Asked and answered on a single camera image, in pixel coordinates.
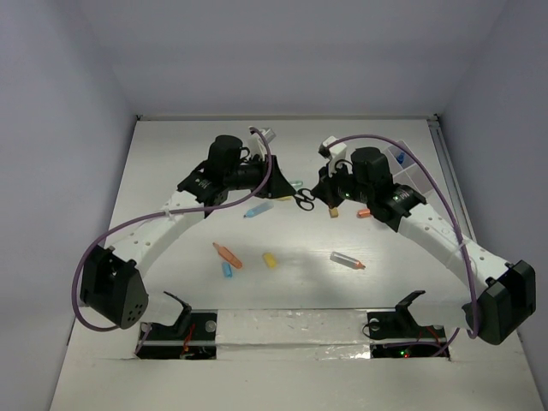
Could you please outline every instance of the scissors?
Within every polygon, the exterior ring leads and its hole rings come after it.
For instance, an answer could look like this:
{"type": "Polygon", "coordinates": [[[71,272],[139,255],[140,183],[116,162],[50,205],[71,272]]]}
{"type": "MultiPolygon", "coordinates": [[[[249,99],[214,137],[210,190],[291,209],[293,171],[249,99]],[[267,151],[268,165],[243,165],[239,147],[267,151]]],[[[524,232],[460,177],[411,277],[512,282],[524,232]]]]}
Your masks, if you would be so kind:
{"type": "Polygon", "coordinates": [[[314,209],[314,200],[316,197],[313,196],[312,192],[308,188],[301,188],[297,190],[297,194],[293,196],[295,202],[301,210],[312,211],[314,209]]]}

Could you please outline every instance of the white wall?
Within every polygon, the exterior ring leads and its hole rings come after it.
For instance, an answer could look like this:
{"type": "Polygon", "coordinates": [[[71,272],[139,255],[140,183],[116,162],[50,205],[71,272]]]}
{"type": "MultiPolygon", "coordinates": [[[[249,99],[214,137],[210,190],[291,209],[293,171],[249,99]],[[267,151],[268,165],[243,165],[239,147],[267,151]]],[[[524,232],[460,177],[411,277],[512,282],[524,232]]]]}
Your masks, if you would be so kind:
{"type": "Polygon", "coordinates": [[[537,273],[521,327],[548,404],[548,2],[510,0],[444,112],[443,130],[480,242],[537,273]]]}
{"type": "Polygon", "coordinates": [[[78,0],[140,114],[428,114],[504,0],[78,0]]]}
{"type": "Polygon", "coordinates": [[[134,116],[70,0],[0,1],[0,409],[48,409],[134,116]]]}

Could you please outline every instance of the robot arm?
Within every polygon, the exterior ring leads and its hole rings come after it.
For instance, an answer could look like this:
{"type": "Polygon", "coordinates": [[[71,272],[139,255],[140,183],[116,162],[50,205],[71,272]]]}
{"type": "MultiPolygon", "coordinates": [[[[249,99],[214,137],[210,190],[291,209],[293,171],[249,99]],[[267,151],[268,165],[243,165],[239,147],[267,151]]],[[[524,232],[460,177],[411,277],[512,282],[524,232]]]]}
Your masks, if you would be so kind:
{"type": "MultiPolygon", "coordinates": [[[[142,279],[184,231],[211,214],[205,210],[171,214],[170,210],[204,206],[211,209],[220,206],[229,191],[254,190],[265,179],[264,146],[255,136],[250,138],[249,146],[243,147],[234,136],[219,135],[210,146],[207,160],[177,186],[160,209],[166,218],[144,222],[107,249],[96,246],[84,264],[82,301],[122,329],[150,322],[182,334],[188,326],[190,306],[168,293],[147,294],[142,279]],[[247,152],[245,158],[241,157],[242,152],[247,152]]],[[[255,196],[275,199],[295,194],[283,177],[276,156],[271,156],[271,161],[269,179],[255,196]]]]}
{"type": "MultiPolygon", "coordinates": [[[[468,287],[461,246],[453,227],[421,194],[392,181],[388,160],[379,149],[355,150],[349,170],[344,159],[344,144],[327,148],[334,141],[331,137],[320,147],[319,153],[330,161],[319,171],[319,183],[312,195],[330,208],[344,200],[367,204],[373,217],[423,247],[468,287]]],[[[488,343],[500,344],[535,310],[534,270],[524,261],[511,265],[467,237],[463,244],[467,246],[479,296],[479,337],[488,343]]],[[[472,328],[474,319],[469,303],[463,307],[446,307],[445,311],[420,310],[420,304],[411,303],[422,294],[424,291],[414,291],[391,312],[368,314],[378,322],[375,329],[371,329],[371,337],[413,337],[419,324],[472,328]],[[441,323],[440,314],[445,315],[441,323]]]]}

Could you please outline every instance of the white enclosure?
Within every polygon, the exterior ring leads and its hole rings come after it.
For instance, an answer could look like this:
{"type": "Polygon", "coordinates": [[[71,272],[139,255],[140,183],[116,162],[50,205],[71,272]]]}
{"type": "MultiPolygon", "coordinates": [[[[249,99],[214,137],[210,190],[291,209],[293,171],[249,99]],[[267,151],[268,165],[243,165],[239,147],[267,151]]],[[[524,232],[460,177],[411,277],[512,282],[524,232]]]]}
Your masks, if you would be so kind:
{"type": "Polygon", "coordinates": [[[49,409],[75,265],[112,218],[137,116],[163,115],[439,114],[478,241],[536,269],[521,333],[548,401],[546,1],[0,4],[0,409],[49,409]]]}
{"type": "MultiPolygon", "coordinates": [[[[111,226],[161,205],[181,176],[192,171],[195,159],[205,155],[209,136],[244,137],[248,124],[138,122],[111,226]]],[[[367,129],[413,147],[444,195],[450,196],[445,184],[450,176],[442,172],[442,160],[424,119],[270,120],[268,124],[278,134],[271,149],[283,173],[291,180],[303,180],[305,187],[313,186],[325,162],[316,153],[319,136],[352,135],[367,129]]],[[[348,150],[364,145],[387,147],[378,141],[350,141],[348,150]]],[[[230,193],[229,201],[242,195],[230,193]]],[[[457,208],[458,198],[454,194],[450,198],[457,208]]],[[[428,201],[446,216],[435,195],[428,201]]],[[[330,218],[321,204],[305,212],[294,201],[278,201],[264,214],[243,218],[246,210],[261,202],[251,199],[213,212],[185,231],[144,280],[149,293],[168,290],[193,309],[219,310],[216,360],[136,360],[133,351],[139,327],[97,333],[78,323],[68,343],[52,410],[92,411],[119,404],[116,408],[147,411],[154,404],[169,409],[183,401],[188,408],[219,409],[226,404],[241,411],[257,407],[353,411],[365,402],[379,409],[399,409],[402,404],[428,409],[433,397],[451,411],[542,409],[516,334],[500,346],[491,346],[469,340],[463,332],[451,346],[451,361],[370,359],[371,341],[361,333],[364,310],[394,306],[415,289],[425,290],[414,304],[426,310],[440,311],[451,302],[459,307],[470,298],[467,288],[404,235],[375,219],[357,219],[360,204],[345,202],[338,207],[339,217],[330,218]],[[214,241],[226,245],[243,262],[230,280],[221,273],[211,245],[214,241]],[[366,269],[354,271],[333,263],[329,259],[333,250],[364,261],[366,269]],[[275,270],[265,266],[264,252],[276,256],[275,270]],[[428,370],[427,379],[421,377],[409,386],[410,376],[421,367],[428,370]],[[181,381],[184,390],[171,388],[181,381]],[[218,381],[223,381],[222,388],[218,381]],[[242,389],[250,381],[253,388],[242,389]],[[408,388],[389,390],[387,382],[408,388]],[[214,398],[205,401],[212,391],[214,398]]],[[[461,225],[466,229],[466,220],[461,225]]],[[[106,245],[131,232],[116,233],[106,245]]],[[[93,324],[106,326],[91,308],[84,314],[93,324]]]]}

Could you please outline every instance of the light blue marker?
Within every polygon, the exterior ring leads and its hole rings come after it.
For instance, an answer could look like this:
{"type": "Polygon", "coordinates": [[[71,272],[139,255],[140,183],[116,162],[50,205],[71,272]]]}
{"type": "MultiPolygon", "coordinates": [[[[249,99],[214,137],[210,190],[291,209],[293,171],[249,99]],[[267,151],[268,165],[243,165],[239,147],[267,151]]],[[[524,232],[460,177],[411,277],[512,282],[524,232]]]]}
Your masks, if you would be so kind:
{"type": "Polygon", "coordinates": [[[269,211],[273,206],[274,204],[272,204],[271,201],[265,201],[264,203],[257,205],[251,210],[248,210],[243,217],[251,218],[251,217],[258,216],[261,212],[269,211]]]}
{"type": "Polygon", "coordinates": [[[303,182],[301,180],[295,180],[294,182],[289,182],[293,188],[301,188],[303,182]]]}
{"type": "Polygon", "coordinates": [[[232,278],[232,267],[226,261],[223,261],[223,274],[225,278],[232,278]]]}

